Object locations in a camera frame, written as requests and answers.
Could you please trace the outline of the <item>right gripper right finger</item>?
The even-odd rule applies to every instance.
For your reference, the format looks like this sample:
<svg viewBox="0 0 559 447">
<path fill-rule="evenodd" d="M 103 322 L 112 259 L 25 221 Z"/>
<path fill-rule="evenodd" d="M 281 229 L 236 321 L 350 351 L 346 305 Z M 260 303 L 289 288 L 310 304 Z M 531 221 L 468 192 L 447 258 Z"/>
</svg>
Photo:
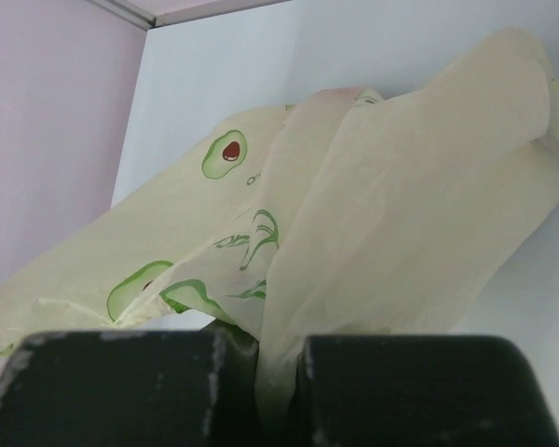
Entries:
<svg viewBox="0 0 559 447">
<path fill-rule="evenodd" d="M 558 446 L 523 353 L 495 336 L 311 336 L 296 446 Z"/>
</svg>

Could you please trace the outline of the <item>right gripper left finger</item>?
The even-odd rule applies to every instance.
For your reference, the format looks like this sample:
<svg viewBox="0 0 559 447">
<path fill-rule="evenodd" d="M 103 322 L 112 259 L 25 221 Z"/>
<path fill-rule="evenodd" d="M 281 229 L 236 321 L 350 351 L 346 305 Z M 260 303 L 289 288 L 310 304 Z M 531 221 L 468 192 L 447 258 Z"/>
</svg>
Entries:
<svg viewBox="0 0 559 447">
<path fill-rule="evenodd" d="M 0 446 L 257 446 L 255 343 L 196 332 L 40 332 L 0 375 Z"/>
</svg>

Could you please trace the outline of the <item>yellow-green plastic bag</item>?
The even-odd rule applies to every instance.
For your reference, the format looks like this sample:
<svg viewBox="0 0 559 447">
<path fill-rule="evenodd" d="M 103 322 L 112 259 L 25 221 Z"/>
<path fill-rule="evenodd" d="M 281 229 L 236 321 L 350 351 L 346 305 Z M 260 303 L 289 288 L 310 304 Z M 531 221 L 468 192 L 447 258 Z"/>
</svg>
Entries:
<svg viewBox="0 0 559 447">
<path fill-rule="evenodd" d="M 230 116 L 0 286 L 0 356 L 41 331 L 195 309 L 254 337 L 283 416 L 313 334 L 451 330 L 559 204 L 559 81 L 509 27 L 420 90 Z"/>
</svg>

